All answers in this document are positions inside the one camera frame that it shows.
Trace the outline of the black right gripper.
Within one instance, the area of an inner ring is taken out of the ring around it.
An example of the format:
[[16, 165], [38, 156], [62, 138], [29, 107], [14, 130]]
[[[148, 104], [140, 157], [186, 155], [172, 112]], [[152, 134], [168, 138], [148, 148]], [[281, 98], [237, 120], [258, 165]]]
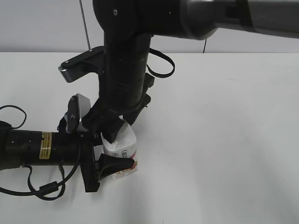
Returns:
[[[142, 96], [141, 101], [133, 107], [125, 107], [121, 109], [113, 109], [100, 98], [91, 107], [88, 114], [83, 117], [83, 125], [89, 131], [96, 130], [102, 125], [102, 135], [109, 142], [113, 143], [117, 133], [120, 131], [125, 121], [133, 125], [141, 111], [151, 102], [151, 97], [148, 94]], [[103, 144], [101, 131], [96, 131], [92, 134], [94, 146]]]

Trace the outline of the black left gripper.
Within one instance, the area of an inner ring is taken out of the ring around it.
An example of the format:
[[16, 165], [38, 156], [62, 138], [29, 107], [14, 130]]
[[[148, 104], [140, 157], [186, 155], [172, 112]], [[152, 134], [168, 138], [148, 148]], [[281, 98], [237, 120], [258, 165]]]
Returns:
[[79, 134], [80, 170], [86, 193], [97, 192], [102, 179], [119, 171], [131, 169], [135, 161], [131, 158], [117, 158], [101, 154], [95, 162], [93, 143], [86, 133]]

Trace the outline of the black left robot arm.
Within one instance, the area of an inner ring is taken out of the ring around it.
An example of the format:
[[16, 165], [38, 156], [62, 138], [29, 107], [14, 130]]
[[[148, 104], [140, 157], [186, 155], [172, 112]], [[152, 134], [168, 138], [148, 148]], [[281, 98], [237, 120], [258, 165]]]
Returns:
[[0, 123], [0, 169], [31, 166], [80, 166], [85, 191], [97, 192], [97, 178], [93, 147], [95, 134], [81, 132], [41, 132], [16, 130]]

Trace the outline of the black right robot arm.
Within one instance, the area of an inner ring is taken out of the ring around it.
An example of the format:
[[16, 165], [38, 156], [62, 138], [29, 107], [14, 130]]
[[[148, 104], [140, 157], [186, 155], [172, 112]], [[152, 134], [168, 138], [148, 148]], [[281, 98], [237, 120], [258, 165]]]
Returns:
[[147, 64], [155, 35], [204, 40], [217, 29], [298, 38], [296, 0], [95, 0], [95, 17], [104, 31], [103, 65], [98, 68], [99, 98], [83, 124], [113, 136], [120, 116], [132, 124], [149, 102], [154, 73]]

